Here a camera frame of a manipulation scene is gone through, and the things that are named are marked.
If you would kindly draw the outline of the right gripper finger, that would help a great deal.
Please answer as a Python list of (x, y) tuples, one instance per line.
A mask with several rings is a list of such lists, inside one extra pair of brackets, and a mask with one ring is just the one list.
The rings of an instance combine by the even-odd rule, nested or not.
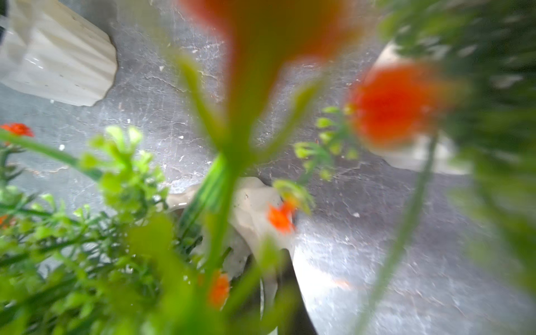
[(290, 251), (279, 251), (282, 264), (276, 271), (278, 288), (276, 298), (281, 302), (290, 302), (290, 311), (286, 319), (277, 327), (278, 334), (317, 335), (302, 297), (300, 285), (293, 267)]

